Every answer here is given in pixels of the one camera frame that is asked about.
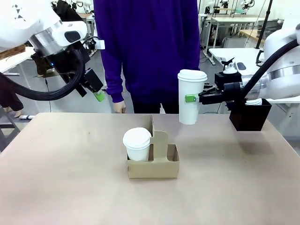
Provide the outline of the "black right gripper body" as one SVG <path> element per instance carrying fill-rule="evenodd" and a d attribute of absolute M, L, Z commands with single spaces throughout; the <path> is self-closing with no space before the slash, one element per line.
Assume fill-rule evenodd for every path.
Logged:
<path fill-rule="evenodd" d="M 243 83 L 242 82 L 231 82 L 225 83 L 223 89 L 223 100 L 224 101 L 237 101 L 244 102 L 245 98 L 242 97 Z"/>

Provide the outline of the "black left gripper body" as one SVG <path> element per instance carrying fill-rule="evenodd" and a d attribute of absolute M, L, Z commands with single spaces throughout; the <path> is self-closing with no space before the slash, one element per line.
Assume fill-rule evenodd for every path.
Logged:
<path fill-rule="evenodd" d="M 88 68 L 83 77 L 81 78 L 79 84 L 76 87 L 77 92 L 80 94 L 81 97 L 84 97 L 87 94 L 85 89 L 88 89 L 92 92 L 95 96 L 100 94 L 100 91 L 103 87 L 103 83 L 96 75 L 92 68 Z"/>

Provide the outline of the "person's right hand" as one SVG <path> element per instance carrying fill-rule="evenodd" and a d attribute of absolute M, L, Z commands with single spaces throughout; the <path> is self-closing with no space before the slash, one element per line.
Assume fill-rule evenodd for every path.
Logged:
<path fill-rule="evenodd" d="M 126 112 L 125 101 L 113 103 L 113 108 L 114 108 L 115 113 L 125 113 Z"/>

